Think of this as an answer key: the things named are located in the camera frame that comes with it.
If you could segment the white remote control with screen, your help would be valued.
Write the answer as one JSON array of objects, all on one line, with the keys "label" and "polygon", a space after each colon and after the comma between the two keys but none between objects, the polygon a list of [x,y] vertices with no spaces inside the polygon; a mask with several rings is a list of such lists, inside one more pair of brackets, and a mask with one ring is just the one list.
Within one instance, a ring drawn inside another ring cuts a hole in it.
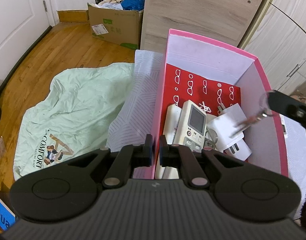
[{"label": "white remote control with screen", "polygon": [[205,144],[206,114],[191,100],[183,104],[173,144],[201,152]]}]

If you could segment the pink cardboard box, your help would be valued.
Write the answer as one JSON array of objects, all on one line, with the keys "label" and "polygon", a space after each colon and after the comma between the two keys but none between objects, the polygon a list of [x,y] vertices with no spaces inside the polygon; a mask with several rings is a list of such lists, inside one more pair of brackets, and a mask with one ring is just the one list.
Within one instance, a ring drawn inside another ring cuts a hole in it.
[{"label": "pink cardboard box", "polygon": [[[271,90],[259,59],[237,47],[212,38],[170,29],[162,61],[157,65],[156,93],[152,128],[155,150],[160,137],[162,100],[167,64],[215,81],[241,88],[241,108],[246,116],[254,115]],[[288,175],[288,158],[281,120],[278,114],[265,118],[246,130],[246,142],[252,150],[249,162]]]}]

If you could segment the white power bank with label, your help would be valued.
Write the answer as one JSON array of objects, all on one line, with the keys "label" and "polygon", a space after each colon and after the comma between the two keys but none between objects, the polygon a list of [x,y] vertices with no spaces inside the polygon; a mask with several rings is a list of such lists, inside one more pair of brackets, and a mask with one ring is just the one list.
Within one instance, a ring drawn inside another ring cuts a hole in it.
[{"label": "white power bank with label", "polygon": [[[170,105],[167,108],[163,135],[165,136],[168,145],[173,144],[181,111],[182,109],[175,104]],[[155,170],[155,179],[178,179],[178,178],[179,176],[177,169],[173,167],[162,167],[160,165],[160,159],[158,158],[158,163],[156,165],[156,170]]]}]

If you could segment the white power adapter plug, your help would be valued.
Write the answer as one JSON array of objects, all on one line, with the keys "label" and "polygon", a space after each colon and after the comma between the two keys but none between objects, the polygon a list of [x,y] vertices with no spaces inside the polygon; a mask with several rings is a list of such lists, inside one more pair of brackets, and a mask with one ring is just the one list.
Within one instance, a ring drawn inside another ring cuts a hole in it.
[{"label": "white power adapter plug", "polygon": [[246,161],[252,151],[244,141],[238,124],[246,119],[240,105],[236,103],[223,109],[221,114],[207,121],[207,128],[216,133],[215,148],[222,153]]}]

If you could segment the white patterned table cover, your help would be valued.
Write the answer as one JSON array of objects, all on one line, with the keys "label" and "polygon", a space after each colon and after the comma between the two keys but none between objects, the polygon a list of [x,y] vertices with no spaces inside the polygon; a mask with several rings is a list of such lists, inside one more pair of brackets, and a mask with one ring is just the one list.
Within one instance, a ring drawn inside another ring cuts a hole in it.
[{"label": "white patterned table cover", "polygon": [[137,50],[133,88],[117,117],[109,126],[106,146],[118,152],[125,145],[143,144],[151,133],[160,69],[164,63],[161,53]]}]

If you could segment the mint green cloth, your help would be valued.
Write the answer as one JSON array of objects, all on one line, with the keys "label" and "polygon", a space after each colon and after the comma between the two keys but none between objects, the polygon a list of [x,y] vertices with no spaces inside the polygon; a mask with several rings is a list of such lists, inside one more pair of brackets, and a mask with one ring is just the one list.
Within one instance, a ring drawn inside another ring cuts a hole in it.
[{"label": "mint green cloth", "polygon": [[132,90],[134,68],[133,63],[120,62],[56,75],[46,99],[23,116],[14,178],[104,147],[109,126]]}]

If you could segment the red glasses-print sheet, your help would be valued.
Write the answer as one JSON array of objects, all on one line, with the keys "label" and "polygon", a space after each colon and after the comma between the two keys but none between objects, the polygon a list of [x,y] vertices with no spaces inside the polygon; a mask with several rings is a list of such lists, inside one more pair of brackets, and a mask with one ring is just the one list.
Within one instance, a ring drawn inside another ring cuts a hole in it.
[{"label": "red glasses-print sheet", "polygon": [[237,86],[224,82],[207,80],[197,74],[166,65],[163,91],[162,113],[167,112],[170,105],[183,107],[191,100],[205,113],[219,115],[219,106],[226,108],[241,104],[241,91]]}]

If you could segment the white wardrobe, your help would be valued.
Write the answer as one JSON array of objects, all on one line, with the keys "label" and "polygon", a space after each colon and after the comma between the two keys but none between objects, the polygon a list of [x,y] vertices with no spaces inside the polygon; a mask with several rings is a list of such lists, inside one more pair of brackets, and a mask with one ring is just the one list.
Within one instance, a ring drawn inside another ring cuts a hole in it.
[{"label": "white wardrobe", "polygon": [[270,0],[245,49],[259,59],[272,89],[306,97],[306,0]]}]

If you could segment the blue printed box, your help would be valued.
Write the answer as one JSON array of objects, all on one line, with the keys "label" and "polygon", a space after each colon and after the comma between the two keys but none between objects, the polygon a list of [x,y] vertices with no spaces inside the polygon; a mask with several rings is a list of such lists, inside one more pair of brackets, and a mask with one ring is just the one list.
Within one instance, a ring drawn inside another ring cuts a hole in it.
[{"label": "blue printed box", "polygon": [[0,228],[3,231],[8,230],[15,222],[15,214],[0,198]]}]

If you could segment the wooden board panel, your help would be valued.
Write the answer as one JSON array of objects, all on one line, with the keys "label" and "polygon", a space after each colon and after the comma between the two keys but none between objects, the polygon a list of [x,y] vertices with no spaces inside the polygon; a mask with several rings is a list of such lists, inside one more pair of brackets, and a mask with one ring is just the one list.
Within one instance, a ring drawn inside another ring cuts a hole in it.
[{"label": "wooden board panel", "polygon": [[169,29],[237,46],[262,0],[145,0],[141,49],[163,53]]}]

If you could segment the brown cardboard box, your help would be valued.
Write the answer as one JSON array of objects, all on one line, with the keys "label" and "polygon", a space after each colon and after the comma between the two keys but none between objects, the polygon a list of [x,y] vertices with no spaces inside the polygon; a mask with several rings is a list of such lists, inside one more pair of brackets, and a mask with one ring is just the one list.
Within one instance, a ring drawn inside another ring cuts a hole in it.
[{"label": "brown cardboard box", "polygon": [[137,50],[141,44],[143,11],[115,10],[88,5],[93,37]]}]

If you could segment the blue plastic bag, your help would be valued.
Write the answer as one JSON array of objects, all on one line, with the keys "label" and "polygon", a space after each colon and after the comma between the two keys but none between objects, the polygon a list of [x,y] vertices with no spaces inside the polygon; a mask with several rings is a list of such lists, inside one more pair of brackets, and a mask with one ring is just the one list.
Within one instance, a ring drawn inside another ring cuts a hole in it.
[{"label": "blue plastic bag", "polygon": [[121,2],[124,10],[142,11],[144,9],[145,0],[123,0]]}]

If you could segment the white door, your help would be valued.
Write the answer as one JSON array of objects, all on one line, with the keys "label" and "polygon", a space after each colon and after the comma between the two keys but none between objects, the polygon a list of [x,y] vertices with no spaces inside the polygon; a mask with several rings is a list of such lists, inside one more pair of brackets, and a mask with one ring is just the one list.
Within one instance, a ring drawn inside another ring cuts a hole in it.
[{"label": "white door", "polygon": [[0,87],[49,27],[46,0],[0,0]]}]

